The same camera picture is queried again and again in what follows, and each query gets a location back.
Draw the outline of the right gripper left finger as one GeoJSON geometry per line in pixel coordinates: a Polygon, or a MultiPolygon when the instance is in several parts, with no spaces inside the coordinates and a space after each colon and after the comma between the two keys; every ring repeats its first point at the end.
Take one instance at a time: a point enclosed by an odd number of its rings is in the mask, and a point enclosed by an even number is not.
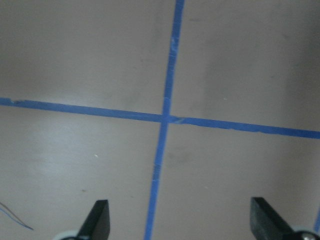
{"type": "Polygon", "coordinates": [[[109,201],[97,200],[76,235],[77,240],[107,240],[110,235],[109,201]]]}

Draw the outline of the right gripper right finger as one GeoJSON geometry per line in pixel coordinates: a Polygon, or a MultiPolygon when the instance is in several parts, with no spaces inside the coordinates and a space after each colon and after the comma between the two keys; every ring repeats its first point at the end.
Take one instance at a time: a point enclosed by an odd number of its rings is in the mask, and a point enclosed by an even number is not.
{"type": "Polygon", "coordinates": [[[250,200],[250,230],[256,240],[289,240],[295,231],[263,197],[250,200]]]}

